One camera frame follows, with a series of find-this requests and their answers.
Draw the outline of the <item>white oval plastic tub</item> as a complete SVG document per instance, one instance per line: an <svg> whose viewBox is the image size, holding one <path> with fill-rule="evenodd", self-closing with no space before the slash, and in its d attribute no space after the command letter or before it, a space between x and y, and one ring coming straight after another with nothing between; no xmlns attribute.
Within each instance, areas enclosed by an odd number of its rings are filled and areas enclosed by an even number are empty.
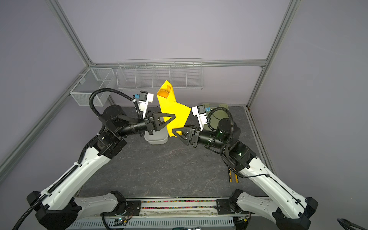
<svg viewBox="0 0 368 230"><path fill-rule="evenodd" d="M168 141L169 134L166 128L160 131L153 131L152 135L150 135L149 132L146 131L144 134L144 138L150 145L161 145L165 144Z"/></svg>

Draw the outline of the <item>yellow paper napkin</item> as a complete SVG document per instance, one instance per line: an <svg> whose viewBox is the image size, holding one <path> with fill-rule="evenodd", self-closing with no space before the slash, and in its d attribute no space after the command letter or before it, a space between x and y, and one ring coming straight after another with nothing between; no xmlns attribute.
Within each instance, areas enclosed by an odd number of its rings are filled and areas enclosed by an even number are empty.
<svg viewBox="0 0 368 230"><path fill-rule="evenodd" d="M157 98L162 113L175 114L176 116L176 119L166 126L169 136L175 137L172 130L174 128L182 128L185 126L191 113L191 108L176 101L173 86L169 81L166 80L160 89L166 89L170 92L170 96L168 98L162 98L158 95Z"/></svg>

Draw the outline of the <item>orange plastic spoon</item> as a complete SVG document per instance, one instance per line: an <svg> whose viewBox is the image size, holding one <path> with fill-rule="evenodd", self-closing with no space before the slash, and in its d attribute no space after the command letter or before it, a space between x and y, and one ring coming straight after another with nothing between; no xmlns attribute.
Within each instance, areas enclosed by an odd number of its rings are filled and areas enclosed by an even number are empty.
<svg viewBox="0 0 368 230"><path fill-rule="evenodd" d="M167 91L166 89L160 89L158 91L157 95L162 97L162 98L168 98L170 96L170 92Z"/></svg>

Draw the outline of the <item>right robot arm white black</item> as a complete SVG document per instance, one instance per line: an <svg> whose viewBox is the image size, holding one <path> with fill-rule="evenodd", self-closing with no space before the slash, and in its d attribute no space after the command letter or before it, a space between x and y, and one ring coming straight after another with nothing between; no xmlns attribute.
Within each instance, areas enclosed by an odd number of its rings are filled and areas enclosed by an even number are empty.
<svg viewBox="0 0 368 230"><path fill-rule="evenodd" d="M236 189L228 199L217 201L219 214L248 212L272 221L280 230L309 229L310 218L316 212L318 202L287 186L253 150L239 141L241 131L231 112L217 107L210 111L206 123L208 130L186 126L175 128L172 133L187 146L195 148L202 144L218 153L230 172L250 179L268 196L263 199Z"/></svg>

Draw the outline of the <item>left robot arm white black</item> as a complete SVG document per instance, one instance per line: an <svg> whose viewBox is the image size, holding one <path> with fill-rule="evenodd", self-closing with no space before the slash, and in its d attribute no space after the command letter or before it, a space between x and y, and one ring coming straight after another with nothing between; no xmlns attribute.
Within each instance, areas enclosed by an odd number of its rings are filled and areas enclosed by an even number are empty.
<svg viewBox="0 0 368 230"><path fill-rule="evenodd" d="M131 101L138 117L126 116L117 104L99 113L94 99L104 92L118 94ZM36 211L38 222L48 230L65 230L75 221L95 214L124 215L128 204L119 191L87 198L75 195L100 168L121 152L127 144L125 137L145 132L152 134L176 119L174 114L159 112L143 117L135 98L112 88L94 91L89 97L89 107L102 124L100 131L83 147L78 160L57 181L40 192L33 191L28 195L30 207L17 220L13 229L18 230L32 211Z"/></svg>

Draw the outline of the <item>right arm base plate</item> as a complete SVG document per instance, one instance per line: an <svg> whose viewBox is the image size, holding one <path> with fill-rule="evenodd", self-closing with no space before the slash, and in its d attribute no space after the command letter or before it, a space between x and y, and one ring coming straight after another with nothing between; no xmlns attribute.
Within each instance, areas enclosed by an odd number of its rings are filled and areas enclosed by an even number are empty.
<svg viewBox="0 0 368 230"><path fill-rule="evenodd" d="M217 210L219 215L238 214L239 212L241 212L236 202L229 198L217 199L215 209Z"/></svg>

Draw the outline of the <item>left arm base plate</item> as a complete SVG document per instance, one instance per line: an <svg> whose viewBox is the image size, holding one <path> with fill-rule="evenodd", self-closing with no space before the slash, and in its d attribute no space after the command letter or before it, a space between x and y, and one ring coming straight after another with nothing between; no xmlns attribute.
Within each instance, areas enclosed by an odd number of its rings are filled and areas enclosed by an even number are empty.
<svg viewBox="0 0 368 230"><path fill-rule="evenodd" d="M134 217L140 214L141 200L128 200L126 202L119 202L117 208L114 210L115 216Z"/></svg>

